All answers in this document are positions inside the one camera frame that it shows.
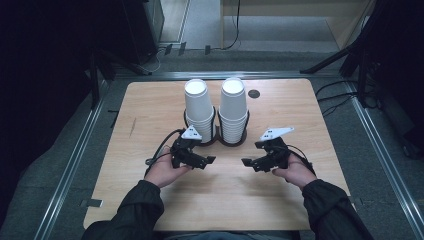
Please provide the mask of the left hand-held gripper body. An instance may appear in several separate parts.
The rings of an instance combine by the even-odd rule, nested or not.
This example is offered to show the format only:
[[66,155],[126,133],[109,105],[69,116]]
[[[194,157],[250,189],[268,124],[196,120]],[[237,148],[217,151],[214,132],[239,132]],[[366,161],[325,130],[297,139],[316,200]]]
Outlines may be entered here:
[[199,146],[201,142],[202,136],[193,125],[184,129],[171,147],[173,167],[179,168],[181,163],[199,162],[198,155],[193,152],[193,148]]

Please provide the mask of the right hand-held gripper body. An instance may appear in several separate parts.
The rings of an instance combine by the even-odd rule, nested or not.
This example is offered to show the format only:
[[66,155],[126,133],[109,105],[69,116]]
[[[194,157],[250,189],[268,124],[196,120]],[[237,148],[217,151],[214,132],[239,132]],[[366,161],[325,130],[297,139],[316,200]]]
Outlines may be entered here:
[[272,168],[279,167],[286,169],[288,167],[288,156],[290,155],[288,146],[282,139],[282,136],[294,130],[293,127],[268,128],[255,143],[257,149],[263,149],[266,155],[260,157],[262,164],[272,165]]

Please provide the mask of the black double cup holder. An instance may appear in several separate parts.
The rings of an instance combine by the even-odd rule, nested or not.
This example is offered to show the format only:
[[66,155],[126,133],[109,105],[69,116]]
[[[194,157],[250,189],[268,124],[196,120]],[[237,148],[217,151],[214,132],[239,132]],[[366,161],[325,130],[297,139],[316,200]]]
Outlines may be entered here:
[[184,122],[187,127],[193,126],[202,137],[200,145],[209,146],[216,141],[224,146],[236,147],[243,144],[247,138],[247,126],[250,112],[247,111],[240,123],[230,124],[216,109],[204,121],[196,123],[184,113]]

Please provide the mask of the stack of white paper cups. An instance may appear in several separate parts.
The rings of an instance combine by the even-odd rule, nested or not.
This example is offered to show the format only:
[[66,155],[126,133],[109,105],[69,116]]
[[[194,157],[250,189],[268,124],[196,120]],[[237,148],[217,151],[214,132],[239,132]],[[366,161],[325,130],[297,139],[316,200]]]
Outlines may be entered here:
[[219,120],[221,138],[228,144],[241,141],[248,119],[246,92],[243,81],[232,77],[221,85]]
[[208,86],[202,79],[191,79],[185,83],[185,119],[202,136],[207,144],[214,138],[215,108],[212,105]]

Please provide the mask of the person's right hand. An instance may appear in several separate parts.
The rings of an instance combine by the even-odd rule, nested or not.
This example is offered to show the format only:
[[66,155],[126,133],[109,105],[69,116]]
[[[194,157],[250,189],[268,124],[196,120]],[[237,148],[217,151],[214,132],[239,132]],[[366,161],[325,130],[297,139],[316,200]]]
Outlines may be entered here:
[[288,167],[286,169],[273,169],[272,174],[284,178],[288,183],[297,186],[300,190],[317,180],[317,177],[305,166],[301,159],[293,154],[288,158]]

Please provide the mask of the person's left hand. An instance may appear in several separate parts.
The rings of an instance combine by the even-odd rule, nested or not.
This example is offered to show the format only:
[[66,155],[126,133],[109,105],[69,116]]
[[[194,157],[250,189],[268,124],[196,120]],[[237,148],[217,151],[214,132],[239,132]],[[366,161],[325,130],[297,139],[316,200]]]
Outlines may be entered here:
[[191,170],[192,168],[186,165],[179,168],[174,168],[172,165],[170,148],[164,147],[161,152],[161,157],[145,174],[144,180],[156,185],[159,188],[163,188],[173,183],[179,177],[183,176]]

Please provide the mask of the black metal stand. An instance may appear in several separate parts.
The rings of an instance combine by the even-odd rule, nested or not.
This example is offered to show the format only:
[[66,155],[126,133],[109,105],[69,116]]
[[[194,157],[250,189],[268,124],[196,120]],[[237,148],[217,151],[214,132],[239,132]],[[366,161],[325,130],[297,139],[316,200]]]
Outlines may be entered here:
[[143,70],[140,65],[133,64],[125,61],[124,59],[112,54],[109,51],[93,48],[90,55],[90,68],[89,77],[91,82],[91,97],[92,103],[91,108],[94,109],[100,104],[100,83],[99,74],[101,74],[106,80],[114,80],[116,72],[113,63],[124,67],[125,69],[135,73],[139,76],[149,76],[152,74],[151,71]]

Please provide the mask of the black cabinet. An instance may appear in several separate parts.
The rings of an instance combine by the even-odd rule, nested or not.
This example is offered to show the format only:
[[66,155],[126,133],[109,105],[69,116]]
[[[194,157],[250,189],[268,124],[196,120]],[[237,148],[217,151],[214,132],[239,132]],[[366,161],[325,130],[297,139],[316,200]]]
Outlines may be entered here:
[[136,64],[144,63],[158,52],[164,13],[161,0],[122,0],[129,24]]

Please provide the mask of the black tripod stand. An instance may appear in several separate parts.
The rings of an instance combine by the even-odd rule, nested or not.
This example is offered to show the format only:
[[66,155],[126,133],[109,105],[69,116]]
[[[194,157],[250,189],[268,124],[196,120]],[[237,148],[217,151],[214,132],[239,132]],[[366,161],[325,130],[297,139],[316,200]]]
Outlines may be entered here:
[[368,76],[393,79],[399,73],[418,73],[419,61],[414,58],[424,53],[423,40],[424,0],[377,0],[371,16],[350,45],[301,73],[314,74],[345,58],[339,74],[350,77],[359,69],[356,96],[363,107],[368,107]]

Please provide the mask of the light wooden furniture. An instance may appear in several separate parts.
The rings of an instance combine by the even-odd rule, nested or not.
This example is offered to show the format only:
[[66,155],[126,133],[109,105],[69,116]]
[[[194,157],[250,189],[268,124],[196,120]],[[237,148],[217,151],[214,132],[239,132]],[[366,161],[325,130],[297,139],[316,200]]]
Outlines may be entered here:
[[376,0],[241,0],[241,16],[325,17],[340,49],[357,36]]

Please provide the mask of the metal floor rail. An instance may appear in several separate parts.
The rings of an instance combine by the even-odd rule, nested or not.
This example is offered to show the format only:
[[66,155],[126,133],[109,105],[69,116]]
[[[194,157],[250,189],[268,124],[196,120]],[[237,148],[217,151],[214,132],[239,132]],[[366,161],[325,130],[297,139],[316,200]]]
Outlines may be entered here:
[[353,101],[353,106],[416,239],[424,240],[424,215],[398,171],[369,110],[364,108],[358,100]]
[[337,71],[324,71],[314,74],[304,74],[295,71],[191,71],[191,72],[154,72],[147,75],[137,75],[121,71],[116,74],[117,80],[128,81],[185,81],[190,79],[222,80],[230,77],[241,79],[295,79],[295,78],[339,78]]
[[42,221],[39,224],[33,240],[48,240],[52,229],[57,221],[58,215],[62,209],[69,189],[74,180],[75,174],[80,165],[82,156],[86,146],[92,135],[94,127],[97,123],[99,115],[104,105],[104,98],[110,89],[110,83],[107,80],[102,80],[99,91],[100,98],[98,102],[90,110],[88,117],[84,123],[83,129],[77,139],[77,142],[72,150],[71,156],[68,159],[67,165],[62,173],[60,181],[49,200],[47,209],[43,215]]

